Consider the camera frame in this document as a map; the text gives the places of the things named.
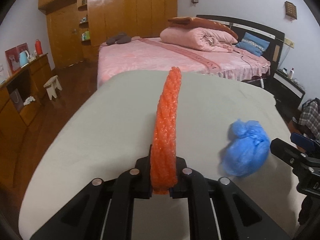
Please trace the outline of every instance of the wall switch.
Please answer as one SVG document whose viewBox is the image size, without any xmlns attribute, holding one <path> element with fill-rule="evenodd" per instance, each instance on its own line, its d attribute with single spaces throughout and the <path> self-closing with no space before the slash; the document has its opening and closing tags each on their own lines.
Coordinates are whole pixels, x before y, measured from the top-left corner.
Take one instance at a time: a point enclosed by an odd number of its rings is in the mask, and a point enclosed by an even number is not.
<svg viewBox="0 0 320 240">
<path fill-rule="evenodd" d="M 294 42 L 293 41 L 290 41 L 289 39 L 284 38 L 284 44 L 288 45 L 288 46 L 290 46 L 291 48 L 294 49 Z"/>
</svg>

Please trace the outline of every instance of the folded blanket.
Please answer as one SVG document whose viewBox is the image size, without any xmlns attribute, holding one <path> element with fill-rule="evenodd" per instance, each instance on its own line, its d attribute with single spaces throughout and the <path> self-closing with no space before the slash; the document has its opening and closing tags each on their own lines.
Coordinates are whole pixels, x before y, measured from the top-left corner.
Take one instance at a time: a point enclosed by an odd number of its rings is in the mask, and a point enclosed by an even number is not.
<svg viewBox="0 0 320 240">
<path fill-rule="evenodd" d="M 230 43 L 220 42 L 215 30 L 194 28 L 191 30 L 169 27 L 160 33 L 165 43 L 175 44 L 207 52 L 232 52 Z"/>
<path fill-rule="evenodd" d="M 236 40 L 238 39 L 238 35 L 228 28 L 227 26 L 207 19 L 202 19 L 198 17 L 175 17 L 168 19 L 170 23 L 170 27 L 180 27 L 184 29 L 192 29 L 192 28 L 208 28 L 212 30 L 225 31 L 231 34 Z"/>
</svg>

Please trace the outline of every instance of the wooden wardrobe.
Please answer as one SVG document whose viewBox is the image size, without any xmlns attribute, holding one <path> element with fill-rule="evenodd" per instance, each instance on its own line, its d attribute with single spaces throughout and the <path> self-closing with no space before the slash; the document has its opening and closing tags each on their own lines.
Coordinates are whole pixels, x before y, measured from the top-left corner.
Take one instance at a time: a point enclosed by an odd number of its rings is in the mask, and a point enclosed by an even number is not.
<svg viewBox="0 0 320 240">
<path fill-rule="evenodd" d="M 100 44 L 119 32 L 158 37 L 167 27 L 167 19 L 177 16 L 177 0 L 87 0 L 90 43 L 83 43 L 77 0 L 39 0 L 39 7 L 47 11 L 49 40 L 58 68 L 86 58 L 96 60 Z"/>
</svg>

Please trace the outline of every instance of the bed frame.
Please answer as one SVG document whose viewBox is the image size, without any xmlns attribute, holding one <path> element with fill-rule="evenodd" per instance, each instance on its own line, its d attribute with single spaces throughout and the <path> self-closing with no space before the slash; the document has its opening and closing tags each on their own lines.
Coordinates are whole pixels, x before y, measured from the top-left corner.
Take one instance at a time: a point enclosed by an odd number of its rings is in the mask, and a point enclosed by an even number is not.
<svg viewBox="0 0 320 240">
<path fill-rule="evenodd" d="M 268 76 L 267 78 L 273 77 L 279 64 L 279 59 L 284 42 L 284 33 L 259 23 L 232 17 L 217 15 L 197 15 L 197 17 L 213 20 L 229 26 L 230 29 L 239 36 L 238 41 L 241 41 L 246 32 L 264 39 L 265 41 L 269 41 L 270 45 L 262 56 L 271 62 L 270 76 Z"/>
</svg>

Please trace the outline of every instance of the wooden floor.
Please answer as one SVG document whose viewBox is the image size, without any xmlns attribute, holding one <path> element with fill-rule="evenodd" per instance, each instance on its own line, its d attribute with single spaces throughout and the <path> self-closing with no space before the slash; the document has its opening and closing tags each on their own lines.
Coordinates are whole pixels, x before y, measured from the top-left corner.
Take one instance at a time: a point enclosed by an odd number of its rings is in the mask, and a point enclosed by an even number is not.
<svg viewBox="0 0 320 240">
<path fill-rule="evenodd" d="M 0 189 L 0 208 L 18 232 L 18 215 L 28 183 L 42 156 L 63 126 L 97 89 L 97 64 L 79 63 L 56 70 L 63 88 L 52 101 L 47 96 L 28 127 L 14 175 L 14 189 Z"/>
</svg>

